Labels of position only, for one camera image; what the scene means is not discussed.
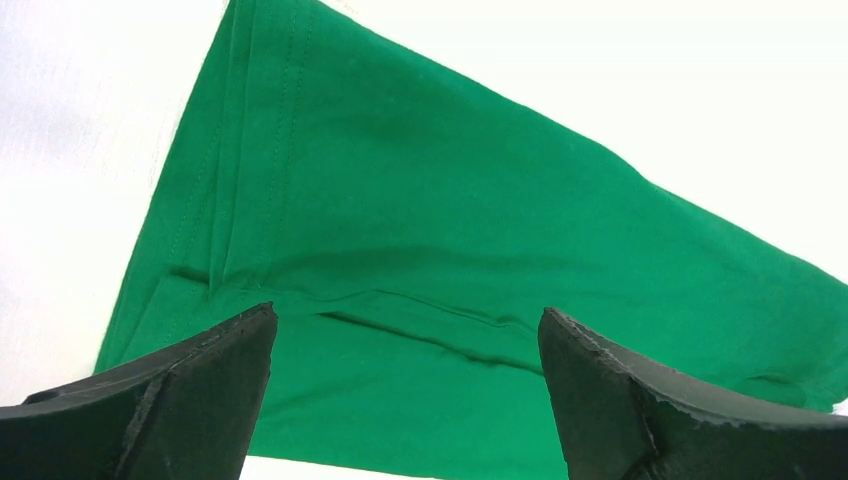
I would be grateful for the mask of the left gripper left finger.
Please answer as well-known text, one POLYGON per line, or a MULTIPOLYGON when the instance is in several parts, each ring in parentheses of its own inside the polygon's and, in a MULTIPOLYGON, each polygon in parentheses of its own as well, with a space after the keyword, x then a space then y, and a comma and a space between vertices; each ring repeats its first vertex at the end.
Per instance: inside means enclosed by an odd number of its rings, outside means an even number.
POLYGON ((270 377, 260 304, 191 338, 1 411, 5 479, 236 479, 270 377))

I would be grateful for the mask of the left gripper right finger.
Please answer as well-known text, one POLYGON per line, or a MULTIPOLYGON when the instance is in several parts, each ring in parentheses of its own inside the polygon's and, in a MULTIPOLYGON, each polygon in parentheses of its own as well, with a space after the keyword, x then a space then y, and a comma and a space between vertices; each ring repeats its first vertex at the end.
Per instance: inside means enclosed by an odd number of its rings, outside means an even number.
POLYGON ((572 479, 843 479, 847 420, 721 388, 554 308, 538 346, 572 479))

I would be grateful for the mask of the green t shirt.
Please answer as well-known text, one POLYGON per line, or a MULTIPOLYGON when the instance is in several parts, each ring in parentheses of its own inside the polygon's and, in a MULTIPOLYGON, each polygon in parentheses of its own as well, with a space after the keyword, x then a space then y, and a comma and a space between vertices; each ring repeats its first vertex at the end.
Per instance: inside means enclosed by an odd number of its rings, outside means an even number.
POLYGON ((842 282, 318 1, 228 5, 96 367, 265 302, 255 456, 565 478, 549 306, 743 394, 847 396, 842 282))

